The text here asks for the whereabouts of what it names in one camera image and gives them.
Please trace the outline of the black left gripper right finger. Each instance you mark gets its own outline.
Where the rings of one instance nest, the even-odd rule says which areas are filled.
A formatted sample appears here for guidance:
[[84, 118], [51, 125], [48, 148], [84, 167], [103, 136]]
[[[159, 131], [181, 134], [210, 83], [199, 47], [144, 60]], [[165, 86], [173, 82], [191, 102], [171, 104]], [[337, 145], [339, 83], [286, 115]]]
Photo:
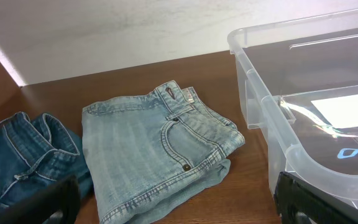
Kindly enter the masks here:
[[273, 199], [282, 223], [358, 223], [358, 211], [288, 172], [279, 173]]

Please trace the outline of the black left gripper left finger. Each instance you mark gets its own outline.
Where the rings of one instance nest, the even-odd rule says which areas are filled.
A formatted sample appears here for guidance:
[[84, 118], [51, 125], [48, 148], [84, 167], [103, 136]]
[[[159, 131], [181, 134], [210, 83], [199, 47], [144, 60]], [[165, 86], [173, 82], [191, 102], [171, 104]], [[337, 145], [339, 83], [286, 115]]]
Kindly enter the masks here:
[[69, 175], [0, 212], [0, 224], [74, 224], [79, 210], [78, 181]]

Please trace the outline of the clear plastic storage bin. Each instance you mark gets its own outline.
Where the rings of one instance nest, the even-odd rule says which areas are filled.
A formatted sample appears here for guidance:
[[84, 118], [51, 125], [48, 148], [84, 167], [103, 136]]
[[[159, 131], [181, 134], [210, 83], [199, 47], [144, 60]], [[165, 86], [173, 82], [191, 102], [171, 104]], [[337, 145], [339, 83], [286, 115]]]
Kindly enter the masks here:
[[358, 127], [334, 128], [313, 100], [358, 94], [358, 9], [245, 27], [227, 41], [241, 111], [268, 145], [268, 182], [291, 173], [358, 209]]

